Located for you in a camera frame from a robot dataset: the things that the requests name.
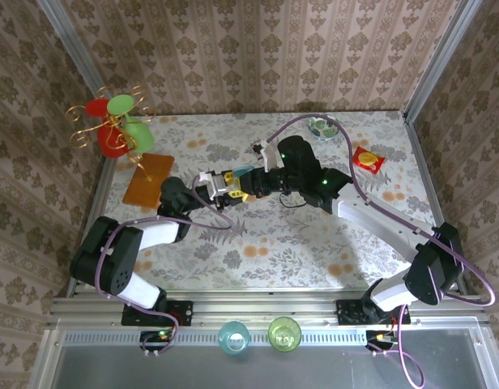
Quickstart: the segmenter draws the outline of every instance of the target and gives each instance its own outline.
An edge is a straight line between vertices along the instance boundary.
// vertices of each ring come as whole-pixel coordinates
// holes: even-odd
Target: black cable
[[[292,209],[292,208],[302,208],[302,207],[305,207],[307,205],[307,202],[305,202],[303,204],[300,204],[300,205],[293,205],[293,206],[285,205],[284,202],[282,201],[282,195],[285,195],[285,194],[283,192],[280,193],[279,201],[280,201],[280,204],[282,204],[282,206],[285,207],[285,208],[289,208],[289,209]]]

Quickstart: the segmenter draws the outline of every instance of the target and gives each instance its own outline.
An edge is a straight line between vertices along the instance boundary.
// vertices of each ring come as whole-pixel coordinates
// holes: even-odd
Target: table surface
[[[150,151],[175,157],[171,174],[190,183],[200,171],[217,172],[260,164],[250,150],[256,139],[273,134],[299,113],[190,115],[156,117],[149,126],[156,138]],[[398,112],[334,113],[358,146],[384,156],[377,175],[356,168],[358,181],[370,194],[401,212],[433,223],[428,198],[406,127]],[[343,136],[321,141],[309,133],[307,120],[279,138],[302,135],[322,166],[348,169]],[[122,203],[134,172],[125,157],[118,160],[105,215],[119,221],[155,215],[156,210]],[[249,198],[231,207],[230,231],[193,227],[186,239],[140,251],[134,270],[165,289],[366,288],[408,264],[386,243],[344,219],[320,209],[287,209],[278,194]],[[292,195],[288,205],[302,203]],[[194,221],[221,225],[208,210],[192,212]]]

